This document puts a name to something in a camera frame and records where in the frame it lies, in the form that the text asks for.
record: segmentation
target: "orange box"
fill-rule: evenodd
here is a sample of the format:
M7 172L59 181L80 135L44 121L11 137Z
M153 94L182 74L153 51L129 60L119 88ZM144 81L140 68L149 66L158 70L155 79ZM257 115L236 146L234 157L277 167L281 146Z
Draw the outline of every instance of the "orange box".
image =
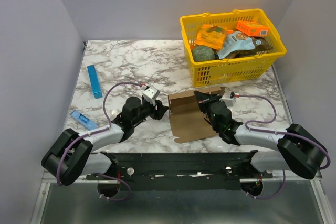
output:
M265 37L268 34L268 27L254 21L238 21L236 28L244 34L253 37Z

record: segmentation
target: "round green object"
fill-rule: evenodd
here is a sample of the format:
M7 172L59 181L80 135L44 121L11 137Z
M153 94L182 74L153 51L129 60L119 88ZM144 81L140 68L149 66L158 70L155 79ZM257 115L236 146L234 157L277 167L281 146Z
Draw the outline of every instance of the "round green object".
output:
M195 62L209 61L215 59L215 53L212 48L199 45L193 48L192 54Z

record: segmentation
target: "marble tabletop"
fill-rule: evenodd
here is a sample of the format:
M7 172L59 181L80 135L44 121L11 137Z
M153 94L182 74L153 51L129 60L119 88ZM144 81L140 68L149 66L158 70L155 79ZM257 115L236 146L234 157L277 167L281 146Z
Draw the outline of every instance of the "marble tabletop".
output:
M79 110L99 126L107 125L102 110L103 98L95 99L90 85L87 66L95 65L103 95L116 83L133 81L147 83L161 91L158 99L168 104L167 95L194 89L184 59L181 40L105 40L89 41L80 68L66 128L85 131L70 116ZM265 127L284 128L289 125L282 105L277 81L272 68L259 79L223 84L230 91L240 94L256 94L268 97L277 109L277 119ZM127 85L117 87L107 99L107 111L114 118L125 100L132 95L141 96L140 89ZM273 117L270 105L261 99L238 98L232 108L233 118L247 120L270 120ZM256 146L228 145L218 136L184 144L174 142L168 112L162 120L149 118L140 124L126 141L111 144L100 151L109 152L249 152L269 149Z

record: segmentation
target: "cardboard flap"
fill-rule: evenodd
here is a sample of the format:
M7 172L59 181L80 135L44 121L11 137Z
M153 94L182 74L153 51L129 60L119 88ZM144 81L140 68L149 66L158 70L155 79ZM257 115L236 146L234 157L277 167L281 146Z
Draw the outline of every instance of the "cardboard flap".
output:
M224 87L198 89L202 93L224 94ZM168 96L171 114L170 125L177 143L187 143L217 135L212 127L204 120L199 110L194 90Z

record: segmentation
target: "gray floor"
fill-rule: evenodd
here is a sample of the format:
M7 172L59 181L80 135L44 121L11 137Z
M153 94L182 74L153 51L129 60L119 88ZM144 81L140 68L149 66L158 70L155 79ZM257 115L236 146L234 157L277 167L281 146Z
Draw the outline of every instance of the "gray floor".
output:
M266 182L263 194L280 182ZM53 224L319 224L323 223L309 181L289 181L271 200L253 200L241 191L134 192L124 202L100 199L95 183L50 187L42 223Z

